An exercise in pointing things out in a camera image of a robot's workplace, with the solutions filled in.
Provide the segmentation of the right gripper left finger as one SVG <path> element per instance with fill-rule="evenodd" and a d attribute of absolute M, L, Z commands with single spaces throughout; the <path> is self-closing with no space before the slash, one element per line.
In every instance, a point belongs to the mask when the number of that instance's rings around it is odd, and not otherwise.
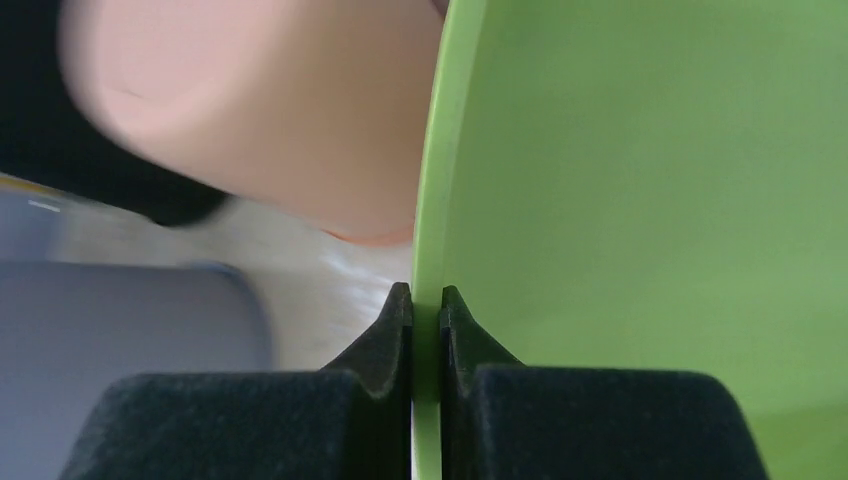
<path fill-rule="evenodd" d="M 407 479 L 412 301 L 321 369 L 135 375 L 88 416 L 65 479 Z"/>

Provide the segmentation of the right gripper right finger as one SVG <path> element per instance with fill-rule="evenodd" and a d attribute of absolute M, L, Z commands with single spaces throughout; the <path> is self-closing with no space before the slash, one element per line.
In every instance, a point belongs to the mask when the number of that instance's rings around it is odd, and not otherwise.
<path fill-rule="evenodd" d="M 763 479 L 730 392 L 701 373 L 523 364 L 459 290 L 440 309 L 446 479 Z"/>

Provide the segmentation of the green white strainer basket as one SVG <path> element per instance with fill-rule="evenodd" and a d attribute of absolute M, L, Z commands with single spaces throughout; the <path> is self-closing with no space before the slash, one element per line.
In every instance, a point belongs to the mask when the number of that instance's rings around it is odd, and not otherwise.
<path fill-rule="evenodd" d="M 709 374 L 772 478 L 845 478 L 846 3 L 452 2 L 412 276 L 425 478 L 448 285 L 527 363 Z"/>

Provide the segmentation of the orange cartoon bucket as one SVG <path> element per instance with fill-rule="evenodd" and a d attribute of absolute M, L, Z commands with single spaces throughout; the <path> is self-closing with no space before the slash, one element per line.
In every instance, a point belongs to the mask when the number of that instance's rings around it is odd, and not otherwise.
<path fill-rule="evenodd" d="M 60 64 L 124 150 L 341 240 L 410 240 L 446 3 L 64 1 Z"/>

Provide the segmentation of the grey bucket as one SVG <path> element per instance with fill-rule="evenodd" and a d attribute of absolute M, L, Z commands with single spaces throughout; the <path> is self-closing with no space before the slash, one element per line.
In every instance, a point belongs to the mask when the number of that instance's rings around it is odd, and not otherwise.
<path fill-rule="evenodd" d="M 56 478 L 118 379 L 273 363 L 269 315 L 231 268 L 5 262 L 1 475 Z"/>

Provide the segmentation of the black ribbed bucket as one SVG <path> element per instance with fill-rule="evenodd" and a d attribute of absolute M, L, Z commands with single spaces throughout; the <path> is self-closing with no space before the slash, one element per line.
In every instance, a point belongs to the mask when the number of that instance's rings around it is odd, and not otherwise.
<path fill-rule="evenodd" d="M 225 192 L 122 149 L 90 124 L 60 74 L 57 1 L 1 4 L 1 171 L 166 227 L 212 216 Z"/>

